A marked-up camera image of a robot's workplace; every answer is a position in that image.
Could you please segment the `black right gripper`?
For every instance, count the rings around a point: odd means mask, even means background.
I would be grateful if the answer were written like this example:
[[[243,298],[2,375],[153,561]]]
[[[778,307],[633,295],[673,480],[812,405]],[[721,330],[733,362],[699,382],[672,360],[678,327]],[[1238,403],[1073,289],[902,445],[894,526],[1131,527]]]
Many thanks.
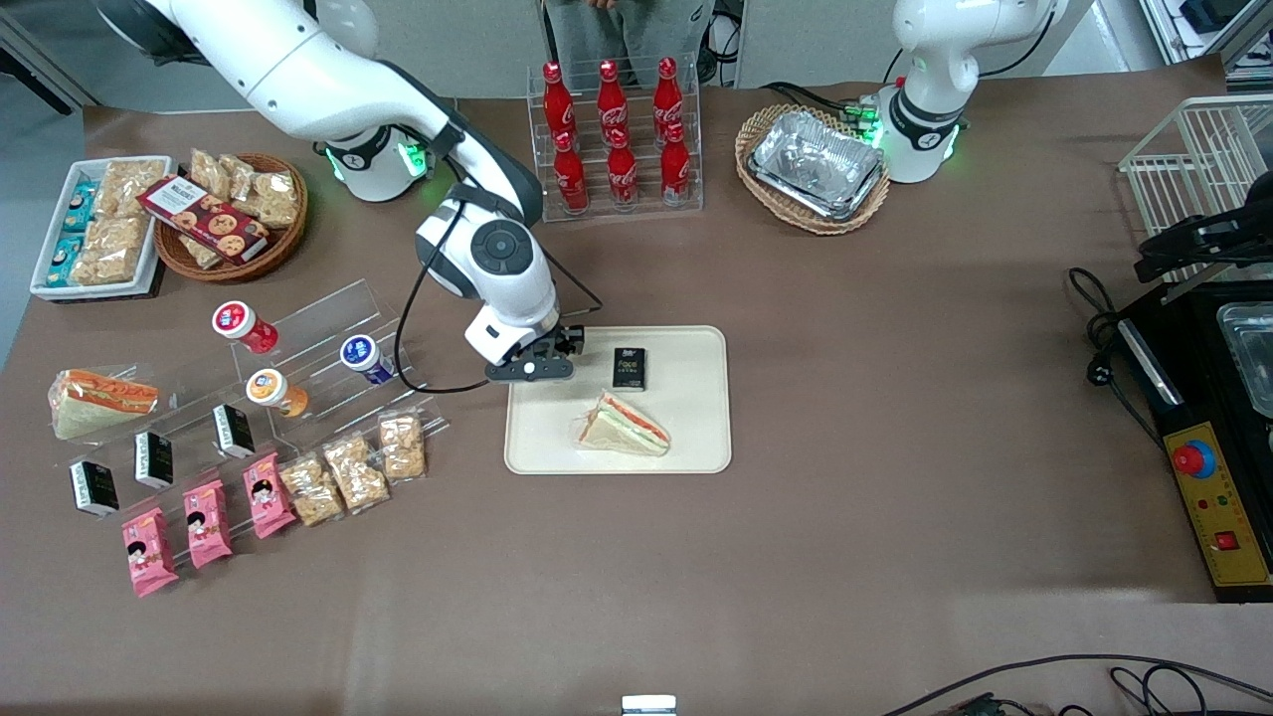
[[[570,357],[580,355],[583,349],[586,349],[586,326],[561,326],[561,329],[552,329],[528,345],[516,349],[505,364],[510,367],[523,367],[524,364],[572,367]]]

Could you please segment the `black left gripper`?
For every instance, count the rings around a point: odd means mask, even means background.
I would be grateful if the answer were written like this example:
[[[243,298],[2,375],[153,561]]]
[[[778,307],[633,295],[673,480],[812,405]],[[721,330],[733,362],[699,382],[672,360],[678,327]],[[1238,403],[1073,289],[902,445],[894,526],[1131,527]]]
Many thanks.
[[[1141,243],[1142,257],[1134,264],[1137,280],[1155,282],[1172,271],[1197,271],[1209,262],[1272,262],[1272,200],[1269,197],[1239,209],[1208,217],[1169,231]]]

